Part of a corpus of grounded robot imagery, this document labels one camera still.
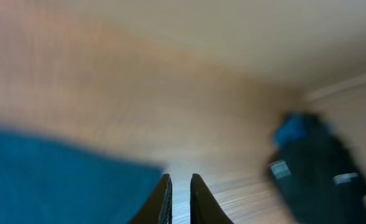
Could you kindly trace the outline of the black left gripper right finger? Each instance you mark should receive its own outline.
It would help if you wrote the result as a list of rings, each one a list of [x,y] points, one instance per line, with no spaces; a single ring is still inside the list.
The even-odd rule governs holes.
[[[199,174],[193,174],[190,183],[191,224],[233,224]]]

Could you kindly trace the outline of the navy blue shorts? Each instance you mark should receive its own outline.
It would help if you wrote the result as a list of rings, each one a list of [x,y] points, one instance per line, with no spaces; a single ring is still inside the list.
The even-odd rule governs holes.
[[[152,164],[0,130],[0,223],[127,223],[161,174]]]

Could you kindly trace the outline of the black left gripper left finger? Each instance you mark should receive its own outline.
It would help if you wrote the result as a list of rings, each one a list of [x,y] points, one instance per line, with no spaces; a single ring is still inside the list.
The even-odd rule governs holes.
[[[172,224],[172,180],[169,174],[163,174],[128,224]]]

